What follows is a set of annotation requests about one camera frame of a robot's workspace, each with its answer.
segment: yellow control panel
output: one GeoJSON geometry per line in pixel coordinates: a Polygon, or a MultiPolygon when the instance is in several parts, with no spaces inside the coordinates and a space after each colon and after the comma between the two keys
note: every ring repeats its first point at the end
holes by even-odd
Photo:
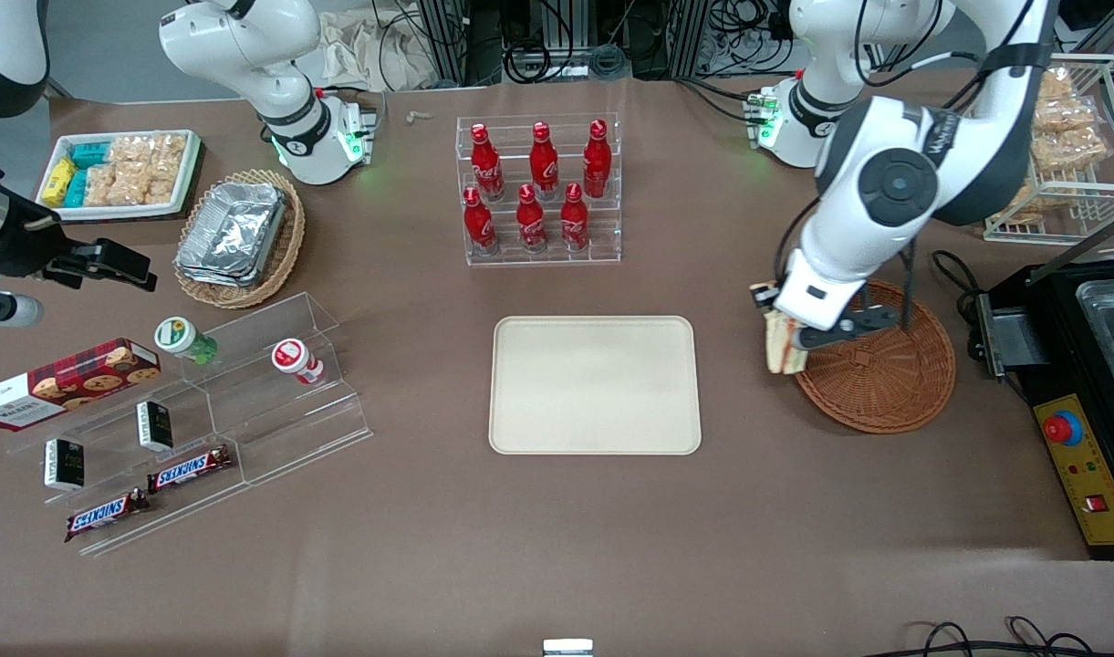
{"type": "Polygon", "coordinates": [[[1075,395],[1035,406],[1087,545],[1114,545],[1114,481],[1075,395]]]}

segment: clear acrylic display stand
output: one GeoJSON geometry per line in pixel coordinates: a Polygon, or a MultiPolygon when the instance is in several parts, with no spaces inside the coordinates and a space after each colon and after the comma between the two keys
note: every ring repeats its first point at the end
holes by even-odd
{"type": "Polygon", "coordinates": [[[593,263],[619,262],[623,258],[623,125],[615,112],[597,115],[551,115],[551,116],[504,116],[460,117],[456,133],[456,167],[460,194],[460,232],[468,265],[512,266],[512,265],[593,265],[593,263]],[[589,248],[580,253],[569,253],[560,237],[560,207],[565,203],[565,186],[582,183],[585,170],[585,146],[589,141],[589,124],[602,119],[609,126],[607,141],[613,150],[613,167],[609,185],[602,199],[585,196],[589,208],[589,248]],[[520,185],[531,183],[528,153],[531,150],[531,125],[538,120],[548,122],[551,144],[557,149],[557,167],[560,171],[560,194],[553,200],[538,200],[545,209],[545,232],[548,233],[548,248],[541,254],[530,254],[520,243],[519,224],[516,223],[516,205],[519,203],[520,185]],[[496,149],[504,170],[504,198],[496,203],[485,203],[490,209],[499,251],[491,256],[478,256],[471,248],[471,237],[463,228],[463,189],[477,183],[471,167],[471,126],[483,124],[496,149]]]}
{"type": "MultiPolygon", "coordinates": [[[[160,356],[168,372],[154,383],[154,390],[130,396],[120,392],[104,400],[109,402],[107,408],[94,414],[71,412],[51,421],[57,422],[51,426],[35,428],[41,438],[28,442],[30,448],[55,437],[85,445],[86,487],[47,501],[66,517],[110,502],[134,488],[145,491],[148,474],[215,447],[228,445],[234,459],[232,467],[148,496],[152,508],[147,511],[74,538],[78,551],[107,552],[372,435],[358,394],[341,379],[334,345],[325,335],[335,326],[329,313],[302,292],[204,331],[219,345],[217,357],[206,365],[160,356]],[[307,386],[273,366],[270,351],[285,337],[304,341],[325,363],[320,382],[307,386]],[[172,452],[149,452],[138,444],[135,404],[144,399],[168,409],[176,445],[172,452]],[[69,424],[71,419],[77,423],[69,424]]],[[[23,454],[37,453],[40,450],[23,450],[23,454]]],[[[56,536],[60,533],[52,531],[51,540],[56,536]]]]}

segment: red switch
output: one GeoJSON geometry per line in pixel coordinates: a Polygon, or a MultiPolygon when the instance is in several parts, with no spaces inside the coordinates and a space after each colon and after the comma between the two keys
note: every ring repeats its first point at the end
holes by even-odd
{"type": "Polygon", "coordinates": [[[1104,502],[1102,494],[1089,494],[1083,499],[1083,510],[1089,513],[1107,511],[1107,502],[1104,502]]]}
{"type": "Polygon", "coordinates": [[[1053,443],[1075,447],[1083,440],[1083,425],[1073,412],[1059,411],[1044,420],[1044,435],[1053,443]]]}

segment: red bottle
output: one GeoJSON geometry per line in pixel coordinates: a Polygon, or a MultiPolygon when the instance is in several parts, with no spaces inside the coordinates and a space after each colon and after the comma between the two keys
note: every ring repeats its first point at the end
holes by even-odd
{"type": "Polygon", "coordinates": [[[496,203],[504,198],[504,171],[499,168],[499,154],[487,138],[487,126],[471,126],[471,167],[477,174],[477,184],[487,203],[496,203]]]}
{"type": "Polygon", "coordinates": [[[589,246],[589,208],[582,200],[582,186],[569,183],[565,189],[565,205],[560,208],[560,236],[570,253],[589,246]]]}
{"type": "Polygon", "coordinates": [[[599,118],[589,124],[589,145],[585,147],[585,195],[599,199],[609,186],[609,167],[614,154],[606,143],[606,121],[599,118]]]}
{"type": "Polygon", "coordinates": [[[543,254],[548,248],[545,233],[545,209],[537,203],[537,192],[531,185],[520,185],[520,204],[516,207],[516,222],[520,225],[520,242],[530,254],[543,254]]]}
{"type": "Polygon", "coordinates": [[[491,225],[491,212],[480,200],[480,190],[468,187],[463,190],[463,225],[471,236],[471,249],[477,256],[491,256],[499,251],[496,228],[491,225]]]}
{"type": "Polygon", "coordinates": [[[548,140],[548,124],[537,121],[531,126],[531,153],[528,154],[528,165],[531,166],[531,182],[537,188],[540,200],[551,200],[557,197],[560,176],[557,175],[557,149],[548,140]]]}

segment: white robotic arm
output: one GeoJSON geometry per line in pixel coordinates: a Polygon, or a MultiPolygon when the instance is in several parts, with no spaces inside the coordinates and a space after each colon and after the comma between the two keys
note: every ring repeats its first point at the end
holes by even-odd
{"type": "Polygon", "coordinates": [[[168,59],[248,100],[281,161],[311,185],[335,182],[365,155],[358,105],[319,97],[293,63],[317,48],[319,37],[307,0],[205,0],[159,21],[168,59]]]}
{"type": "Polygon", "coordinates": [[[794,167],[815,166],[817,155],[837,119],[864,88],[858,43],[898,46],[940,33],[954,18],[950,0],[793,0],[789,21],[808,46],[801,75],[761,91],[776,101],[769,129],[755,144],[794,167]],[[860,18],[860,35],[857,21],[860,18]]]}
{"type": "Polygon", "coordinates": [[[1057,0],[956,3],[989,49],[974,116],[883,97],[846,112],[820,154],[820,205],[788,258],[776,311],[833,330],[866,278],[931,216],[973,224],[1006,207],[1023,183],[1057,0]]]}

